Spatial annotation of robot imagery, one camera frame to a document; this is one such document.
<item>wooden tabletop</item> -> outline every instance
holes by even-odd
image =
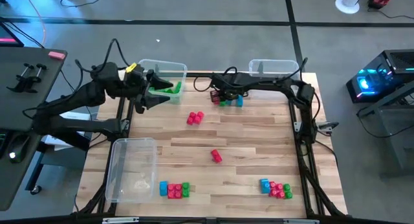
[[[303,79],[316,88],[320,97],[316,74],[303,73]],[[198,89],[203,89],[208,83],[208,79],[199,78],[196,85]],[[115,118],[117,107],[118,99],[108,98],[100,107],[98,118]],[[317,107],[314,98],[313,113]],[[202,124],[186,124],[191,111],[204,112]],[[325,113],[321,106],[317,121],[324,120]],[[187,78],[181,105],[161,104],[143,115],[134,113],[129,137],[151,137],[156,140],[157,180],[151,201],[143,204],[119,203],[117,216],[306,216],[289,108],[286,97],[281,93],[251,91],[244,99],[242,108],[219,107],[210,102],[209,92],[196,92],[193,78]],[[318,135],[317,139],[332,147],[330,138]],[[220,152],[223,158],[221,164],[212,161],[210,152],[213,149]],[[347,213],[334,156],[317,143],[313,149],[321,187],[331,201]],[[80,208],[86,205],[102,183],[108,151],[109,143],[106,142],[87,154],[76,199]],[[290,183],[293,198],[280,200],[261,194],[259,180],[262,178]],[[189,182],[190,197],[180,200],[160,197],[159,181]],[[316,212],[314,190],[310,185],[309,192]]]

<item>concrete floor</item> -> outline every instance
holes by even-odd
[[[2,16],[36,16],[25,0],[8,1],[9,7],[0,6]],[[44,17],[288,21],[285,0],[101,0],[81,8],[62,8],[58,1],[33,0]],[[292,0],[298,22],[414,23],[410,19],[387,19],[379,13],[368,13],[365,0],[360,4],[361,11],[348,16],[335,9],[334,0]],[[414,6],[409,0],[391,0],[383,11],[391,16],[410,15]],[[17,25],[41,40],[38,22]],[[167,60],[185,63],[191,70],[223,70],[231,65],[247,70],[248,62],[256,58],[296,58],[290,27],[46,24],[46,28],[45,46],[69,53],[63,70],[72,84],[79,78],[73,60],[79,59],[86,67],[99,64],[112,38],[120,40],[130,63],[144,58]],[[414,178],[379,177],[383,168],[392,163],[383,158],[386,145],[362,129],[355,117],[361,106],[351,103],[344,86],[382,50],[413,49],[412,34],[414,28],[298,27],[301,53],[309,58],[306,71],[318,75],[328,120],[340,123],[332,142],[347,208],[357,218],[405,223],[414,219]],[[34,46],[22,39],[27,46]],[[115,50],[110,59],[122,64]],[[68,92],[67,84],[59,77],[49,99]],[[47,167],[38,181],[45,190],[31,196],[21,188],[12,207],[0,212],[0,219],[70,213],[80,174],[79,170]],[[33,204],[36,208],[27,208]]]

